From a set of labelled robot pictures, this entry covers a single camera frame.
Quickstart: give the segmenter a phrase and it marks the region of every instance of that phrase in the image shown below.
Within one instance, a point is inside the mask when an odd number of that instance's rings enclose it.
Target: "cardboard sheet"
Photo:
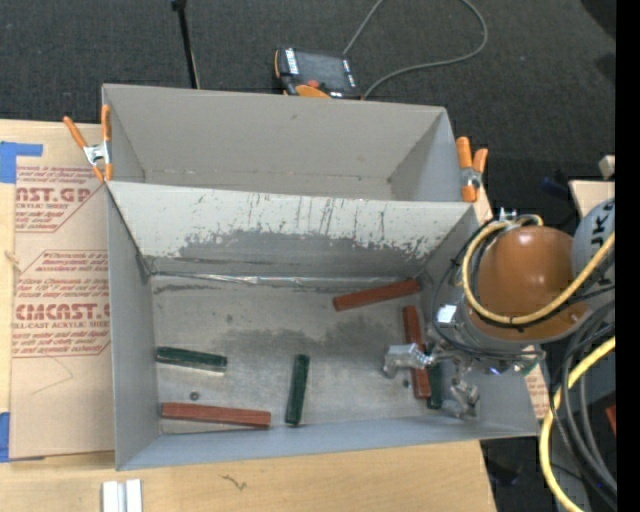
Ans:
[[[2,121],[0,140],[43,145],[16,167],[9,456],[112,449],[105,189],[62,123]]]

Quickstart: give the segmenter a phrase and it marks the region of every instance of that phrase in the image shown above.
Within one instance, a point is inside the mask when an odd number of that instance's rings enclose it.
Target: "box floor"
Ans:
[[[273,286],[181,277],[154,278],[157,346],[224,355],[224,374],[157,364],[160,401],[268,410],[284,416],[296,354],[311,358],[303,423],[429,414],[407,388],[408,372],[382,372],[388,345],[404,341],[402,307],[419,295],[336,312],[332,298],[357,289],[336,285]],[[229,427],[162,420],[164,433]]]

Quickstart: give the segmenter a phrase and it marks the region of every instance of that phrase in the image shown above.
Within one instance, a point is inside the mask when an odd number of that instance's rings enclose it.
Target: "cardboard bin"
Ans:
[[[122,85],[103,100],[119,469],[535,434],[520,376],[472,373],[482,407],[460,420],[382,372],[402,307],[425,325],[431,280],[478,225],[445,109]],[[420,293],[332,306],[409,278]],[[224,356],[226,371],[155,362],[166,346]],[[298,354],[310,367],[293,427]],[[163,402],[271,425],[163,419]]]

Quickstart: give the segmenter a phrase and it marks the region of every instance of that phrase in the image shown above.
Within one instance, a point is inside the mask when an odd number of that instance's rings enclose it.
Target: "wooden stick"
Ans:
[[[408,279],[387,286],[380,286],[378,288],[334,297],[333,307],[336,311],[344,311],[346,309],[359,308],[360,306],[368,306],[376,302],[405,297],[419,291],[420,285],[418,281]]]
[[[425,349],[420,330],[420,319],[415,306],[405,306],[402,308],[402,320],[404,322],[404,337],[407,343],[415,343],[421,350]],[[429,383],[429,373],[426,368],[411,368],[411,383],[413,396],[419,399],[431,396],[431,384]]]
[[[172,420],[202,421],[207,423],[224,423],[243,425],[246,427],[266,428],[271,425],[271,413],[252,409],[235,409],[212,405],[183,404],[165,402],[161,415]]]

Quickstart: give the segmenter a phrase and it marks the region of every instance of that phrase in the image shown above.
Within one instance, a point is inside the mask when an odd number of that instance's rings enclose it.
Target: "yellow cable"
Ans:
[[[580,364],[576,366],[571,373],[569,374],[569,389],[573,387],[573,385],[577,382],[577,380],[584,375],[589,368],[591,368],[596,362],[602,359],[606,354],[608,354],[611,350],[616,347],[616,337],[607,340],[602,345],[600,345],[597,349],[595,349],[591,354],[585,357]],[[560,403],[562,401],[562,393],[559,389],[553,397],[553,403],[555,408],[558,409],[560,407]],[[551,470],[551,458],[549,455],[549,437],[551,435],[551,426],[553,424],[553,412],[549,410],[544,417],[544,421],[542,422],[542,430],[540,432],[540,467],[542,468],[542,474],[544,475],[544,479],[553,492],[554,496],[558,498],[558,501],[562,504],[563,507],[567,509],[568,512],[582,512],[582,509],[578,507],[573,501],[569,499],[569,497],[564,493],[564,491],[560,488],[558,481],[553,475],[553,471]]]
[[[538,320],[548,315],[549,313],[553,312],[554,310],[556,310],[569,297],[571,297],[571,295],[573,295],[573,293],[580,286],[582,286],[582,284],[587,280],[587,278],[591,275],[594,269],[606,257],[607,252],[609,252],[609,249],[611,249],[611,247],[615,242],[615,231],[613,231],[611,235],[609,235],[609,238],[607,238],[606,242],[602,245],[602,247],[600,247],[600,249],[598,249],[598,251],[593,255],[593,258],[591,258],[591,261],[589,261],[589,263],[587,263],[584,269],[582,269],[582,272],[578,274],[578,276],[571,282],[571,284],[567,288],[565,288],[565,290],[560,295],[558,295],[554,300],[552,300],[546,306],[540,308],[537,311],[534,311],[533,313],[529,313],[521,316],[512,317],[512,316],[506,316],[506,315],[499,315],[483,307],[482,304],[480,304],[477,301],[477,299],[474,297],[473,292],[471,291],[471,286],[469,284],[469,264],[471,262],[473,253],[475,252],[477,247],[484,241],[484,239],[487,238],[487,236],[489,236],[494,231],[498,231],[510,225],[512,225],[512,223],[509,221],[498,221],[493,224],[489,224],[471,242],[462,260],[462,285],[464,287],[464,296],[467,299],[467,302],[481,316],[501,324],[510,324],[510,325],[527,324],[529,322]]]

